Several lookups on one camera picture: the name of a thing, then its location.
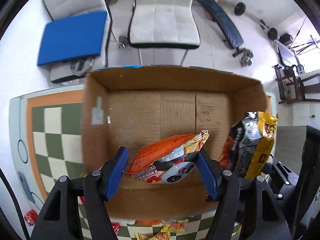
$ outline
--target checkered tablecloth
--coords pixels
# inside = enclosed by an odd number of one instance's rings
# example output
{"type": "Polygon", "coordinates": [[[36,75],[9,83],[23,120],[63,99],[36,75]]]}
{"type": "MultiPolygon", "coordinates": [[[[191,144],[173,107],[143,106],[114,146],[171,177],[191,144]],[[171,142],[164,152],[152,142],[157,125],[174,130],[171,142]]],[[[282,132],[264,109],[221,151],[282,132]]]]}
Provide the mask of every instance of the checkered tablecloth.
{"type": "MultiPolygon", "coordinates": [[[[84,177],[81,143],[82,104],[39,106],[32,108],[32,133],[36,164],[47,195],[59,177],[84,177]]],[[[91,239],[85,208],[80,201],[79,215],[85,240],[91,239]]],[[[215,211],[195,215],[184,233],[171,233],[171,240],[200,240],[205,238],[215,211]]],[[[234,232],[240,225],[235,225],[234,232]]],[[[139,226],[120,223],[119,240],[136,240],[134,233],[154,235],[161,226],[139,226]]]]}

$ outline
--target dumbbell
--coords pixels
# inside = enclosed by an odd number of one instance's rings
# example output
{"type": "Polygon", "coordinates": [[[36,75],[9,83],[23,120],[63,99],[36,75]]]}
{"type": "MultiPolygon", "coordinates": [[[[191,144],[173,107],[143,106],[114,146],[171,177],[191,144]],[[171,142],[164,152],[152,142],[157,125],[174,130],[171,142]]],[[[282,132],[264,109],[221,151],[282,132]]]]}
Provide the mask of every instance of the dumbbell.
{"type": "MultiPolygon", "coordinates": [[[[244,3],[240,2],[240,3],[237,3],[236,6],[235,6],[235,15],[237,16],[240,16],[240,15],[243,15],[244,12],[246,10],[246,6],[244,3]]],[[[271,41],[274,41],[274,40],[278,40],[280,37],[279,37],[279,34],[278,34],[278,31],[275,29],[275,28],[269,28],[265,25],[264,21],[263,20],[258,20],[255,16],[253,15],[248,15],[252,20],[254,20],[255,22],[257,22],[258,24],[260,24],[261,28],[263,30],[266,30],[268,31],[267,35],[268,35],[268,38],[269,40],[271,41]]]]}
{"type": "Polygon", "coordinates": [[[243,56],[240,59],[242,67],[248,67],[252,65],[253,52],[251,49],[245,49],[243,56]]]}

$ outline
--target metal stand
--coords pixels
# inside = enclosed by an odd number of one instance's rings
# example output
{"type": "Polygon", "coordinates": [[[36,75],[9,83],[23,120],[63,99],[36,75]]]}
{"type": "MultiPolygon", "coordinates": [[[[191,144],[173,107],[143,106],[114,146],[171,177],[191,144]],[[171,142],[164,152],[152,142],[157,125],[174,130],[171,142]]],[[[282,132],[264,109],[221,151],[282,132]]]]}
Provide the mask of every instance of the metal stand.
{"type": "Polygon", "coordinates": [[[181,60],[181,62],[180,62],[180,66],[182,66],[182,64],[183,64],[183,62],[184,62],[184,60],[185,60],[185,58],[186,58],[186,56],[187,56],[188,51],[189,51],[188,49],[185,50],[185,52],[184,52],[184,54],[183,54],[183,57],[182,57],[182,60],[181,60]]]}
{"type": "Polygon", "coordinates": [[[141,49],[138,49],[139,63],[142,65],[141,49]]]}

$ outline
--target black cable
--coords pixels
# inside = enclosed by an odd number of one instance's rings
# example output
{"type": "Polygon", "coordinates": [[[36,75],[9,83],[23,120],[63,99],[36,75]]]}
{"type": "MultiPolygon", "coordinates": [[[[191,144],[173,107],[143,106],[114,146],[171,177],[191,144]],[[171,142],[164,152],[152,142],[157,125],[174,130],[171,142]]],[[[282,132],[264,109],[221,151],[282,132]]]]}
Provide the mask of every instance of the black cable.
{"type": "MultiPolygon", "coordinates": [[[[31,192],[31,195],[32,195],[32,194],[35,195],[35,196],[40,200],[40,202],[42,203],[42,205],[44,205],[44,203],[43,203],[42,200],[37,196],[36,193],[31,192]]],[[[34,202],[34,204],[35,204],[35,206],[39,209],[39,211],[41,211],[41,208],[39,208],[39,207],[37,206],[36,201],[34,202]]]]}
{"type": "Polygon", "coordinates": [[[29,233],[28,233],[28,230],[27,230],[27,227],[26,227],[26,224],[24,222],[24,219],[23,219],[23,216],[22,216],[22,212],[21,212],[21,209],[20,209],[20,206],[19,206],[19,203],[18,203],[18,200],[9,184],[9,182],[7,181],[7,178],[5,177],[5,175],[3,174],[1,168],[0,168],[0,178],[1,180],[3,181],[3,184],[5,185],[5,187],[7,188],[7,191],[9,192],[10,194],[10,197],[12,199],[12,202],[14,204],[14,207],[16,208],[16,211],[17,211],[17,215],[18,215],[18,218],[19,218],[19,221],[20,221],[20,225],[22,227],[22,230],[23,230],[23,233],[24,233],[24,236],[26,237],[26,240],[30,240],[30,236],[29,236],[29,233]]]}
{"type": "Polygon", "coordinates": [[[304,18],[303,24],[301,25],[300,30],[298,31],[298,33],[297,33],[296,37],[294,38],[293,42],[291,43],[291,45],[290,45],[289,49],[291,48],[292,44],[294,43],[294,41],[295,41],[295,40],[296,40],[296,38],[298,37],[298,35],[299,35],[299,33],[300,33],[300,31],[301,31],[301,29],[302,29],[302,27],[303,27],[304,22],[306,21],[306,19],[307,19],[307,16],[304,18]]]}

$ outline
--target red soda can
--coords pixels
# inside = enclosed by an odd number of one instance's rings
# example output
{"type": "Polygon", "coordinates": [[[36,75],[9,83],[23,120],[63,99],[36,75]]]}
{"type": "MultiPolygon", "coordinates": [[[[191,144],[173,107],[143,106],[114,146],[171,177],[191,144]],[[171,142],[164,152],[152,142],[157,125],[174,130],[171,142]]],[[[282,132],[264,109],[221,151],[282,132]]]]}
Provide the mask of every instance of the red soda can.
{"type": "Polygon", "coordinates": [[[33,226],[36,223],[38,214],[32,209],[23,218],[30,226],[33,226]]]}

